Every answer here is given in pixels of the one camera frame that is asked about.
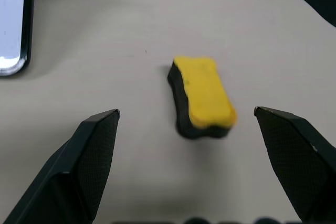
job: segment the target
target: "smartphone screen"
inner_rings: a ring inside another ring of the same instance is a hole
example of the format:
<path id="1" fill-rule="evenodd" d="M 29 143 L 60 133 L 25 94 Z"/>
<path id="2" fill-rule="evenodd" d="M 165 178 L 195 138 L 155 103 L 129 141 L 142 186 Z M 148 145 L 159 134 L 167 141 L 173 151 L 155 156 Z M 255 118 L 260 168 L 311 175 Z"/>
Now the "smartphone screen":
<path id="1" fill-rule="evenodd" d="M 0 68 L 20 60 L 24 0 L 0 0 Z"/>

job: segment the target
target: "yellow felt pad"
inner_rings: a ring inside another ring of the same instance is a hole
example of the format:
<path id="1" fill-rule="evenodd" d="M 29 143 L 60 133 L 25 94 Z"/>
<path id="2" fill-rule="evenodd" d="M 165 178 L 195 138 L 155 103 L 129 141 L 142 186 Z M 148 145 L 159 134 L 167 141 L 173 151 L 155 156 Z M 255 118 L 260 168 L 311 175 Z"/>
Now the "yellow felt pad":
<path id="1" fill-rule="evenodd" d="M 182 75 L 191 123 L 199 128 L 233 126 L 236 111 L 220 82 L 215 61 L 205 57 L 176 57 L 174 63 Z"/>

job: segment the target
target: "phone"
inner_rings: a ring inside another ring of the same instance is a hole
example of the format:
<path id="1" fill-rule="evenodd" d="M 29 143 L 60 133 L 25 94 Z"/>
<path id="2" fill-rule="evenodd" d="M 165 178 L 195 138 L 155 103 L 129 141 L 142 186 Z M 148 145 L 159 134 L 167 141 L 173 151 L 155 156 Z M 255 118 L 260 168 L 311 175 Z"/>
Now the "phone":
<path id="1" fill-rule="evenodd" d="M 0 76 L 30 61 L 34 0 L 0 0 Z"/>

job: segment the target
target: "yellow sponge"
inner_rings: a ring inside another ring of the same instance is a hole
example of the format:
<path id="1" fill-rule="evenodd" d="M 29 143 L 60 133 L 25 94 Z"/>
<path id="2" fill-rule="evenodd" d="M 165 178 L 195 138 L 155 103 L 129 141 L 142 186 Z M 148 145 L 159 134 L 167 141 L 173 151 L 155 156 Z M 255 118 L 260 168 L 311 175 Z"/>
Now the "yellow sponge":
<path id="1" fill-rule="evenodd" d="M 211 58 L 176 57 L 168 76 L 177 111 L 177 129 L 188 137 L 222 137 L 235 124 L 231 105 Z"/>

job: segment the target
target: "table surface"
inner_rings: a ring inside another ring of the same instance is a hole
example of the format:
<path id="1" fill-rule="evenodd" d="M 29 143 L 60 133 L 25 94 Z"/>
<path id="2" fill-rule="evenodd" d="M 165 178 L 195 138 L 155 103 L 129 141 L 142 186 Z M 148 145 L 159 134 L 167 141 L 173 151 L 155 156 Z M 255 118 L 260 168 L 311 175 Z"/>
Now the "table surface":
<path id="1" fill-rule="evenodd" d="M 118 108 L 95 224 L 116 220 L 298 220 L 253 109 L 290 111 L 331 143 L 336 29 L 303 0 L 35 0 L 32 61 L 0 81 L 0 222 L 90 115 Z M 167 73 L 211 56 L 238 113 L 222 140 L 174 127 Z"/>

